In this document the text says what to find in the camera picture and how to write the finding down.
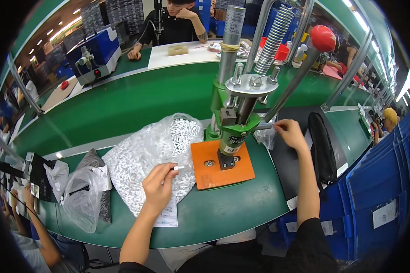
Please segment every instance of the hex bolt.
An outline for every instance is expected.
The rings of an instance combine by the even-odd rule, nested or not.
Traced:
[[[243,63],[237,63],[237,65],[235,66],[234,76],[232,79],[233,83],[235,84],[240,83],[240,77],[241,77],[241,74],[243,73],[243,67],[244,67]]]

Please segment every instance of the orange base plate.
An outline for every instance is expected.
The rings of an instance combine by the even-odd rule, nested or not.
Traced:
[[[224,171],[220,169],[217,156],[218,149],[219,140],[191,144],[191,155],[193,157],[198,190],[222,187],[255,178],[251,158],[245,143],[234,154],[234,157],[239,158],[239,161],[235,162],[235,167]],[[208,167],[206,163],[210,160],[214,164]]]

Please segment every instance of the hand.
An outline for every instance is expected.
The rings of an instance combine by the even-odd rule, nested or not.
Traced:
[[[31,185],[30,184],[27,184],[27,186],[24,187],[24,201],[26,202],[26,206],[30,210],[33,210],[34,203],[35,203],[35,196],[33,196],[31,194]]]
[[[16,204],[17,204],[17,199],[18,198],[18,193],[16,192],[16,190],[11,190],[11,209],[15,209],[16,208]]]
[[[143,180],[143,189],[146,194],[146,207],[152,215],[157,216],[164,210],[172,197],[172,179],[179,171],[170,170],[176,163],[156,165]]]
[[[176,14],[176,18],[189,19],[189,20],[193,19],[195,16],[197,16],[196,13],[186,8],[181,9],[178,12],[178,14]]]
[[[139,50],[133,49],[128,53],[128,58],[130,60],[140,60],[141,59],[141,53]]]
[[[288,146],[298,152],[308,150],[307,142],[297,121],[293,119],[281,119],[273,124],[273,128],[275,128]]]

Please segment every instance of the metal pole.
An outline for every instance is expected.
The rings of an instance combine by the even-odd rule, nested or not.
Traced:
[[[301,18],[299,20],[298,28],[296,29],[295,38],[293,39],[290,51],[285,58],[286,65],[291,66],[292,60],[295,57],[296,51],[298,50],[299,43],[301,42],[302,36],[304,35],[305,29],[308,25],[308,19],[313,11],[314,0],[306,0],[304,9],[302,10]]]
[[[264,29],[266,28],[270,9],[272,8],[272,4],[276,1],[277,0],[264,0],[261,6],[260,16],[258,17],[257,27],[255,28],[254,38],[252,39],[251,51],[249,52],[249,57],[247,58],[243,74],[251,73],[252,67],[254,66],[255,57],[257,56],[258,47],[260,46]]]
[[[11,53],[8,54],[6,60],[9,65],[9,70],[11,71],[11,74],[15,79],[15,82],[18,85],[21,92],[23,93],[27,102],[30,104],[30,106],[33,108],[33,110],[37,113],[38,116],[42,116],[44,114],[44,111],[41,110],[39,105],[33,100],[32,96],[29,94],[29,91],[27,91],[26,86],[24,85],[23,81],[20,78],[20,75],[18,74],[18,71],[16,70],[14,62],[11,60]]]
[[[0,137],[0,147],[5,150],[5,153],[8,155],[12,156],[15,160],[24,162],[24,160],[17,155],[17,153],[9,147],[9,145],[6,144],[6,142]]]
[[[276,113],[278,113],[278,111],[284,106],[290,95],[295,91],[296,87],[298,87],[302,79],[305,77],[305,75],[307,75],[308,71],[310,71],[319,55],[320,51],[315,47],[312,47],[308,50],[305,61],[302,62],[301,67],[296,71],[293,79],[289,82],[283,93],[279,96],[275,105],[269,110],[269,112],[267,112],[267,115],[264,117],[265,122],[269,122],[270,119],[272,119],[272,117],[275,116]]]
[[[369,49],[369,45],[371,41],[372,41],[372,31],[369,30],[368,32],[366,32],[363,45],[358,50],[354,61],[352,61],[351,66],[346,72],[346,74],[344,75],[343,79],[340,81],[339,85],[337,85],[336,90],[334,91],[334,94],[323,105],[320,106],[323,111],[328,111],[334,105],[334,103],[339,98],[340,94],[351,82],[352,78],[357,73],[357,70],[360,68],[361,64],[366,58],[367,51]]]
[[[243,28],[245,8],[228,5],[226,8],[225,32],[223,34],[223,44],[238,46],[240,44],[241,30]],[[225,52],[222,50],[219,65],[219,75],[217,81],[221,85],[232,76],[237,52]]]
[[[357,85],[352,89],[351,93],[349,94],[349,96],[346,98],[346,100],[344,101],[343,106],[346,106],[348,104],[349,99],[351,98],[351,96],[355,93],[355,91],[360,88],[360,84],[363,82],[363,79],[366,77],[366,75],[369,72],[369,69],[372,68],[372,60],[371,63],[368,65],[366,71],[363,73],[363,76],[361,77],[361,79],[359,80],[359,82],[357,83]]]

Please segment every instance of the red ball handle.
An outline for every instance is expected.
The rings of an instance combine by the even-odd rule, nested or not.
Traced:
[[[336,46],[336,36],[326,26],[317,25],[310,33],[313,46],[320,52],[333,51]]]

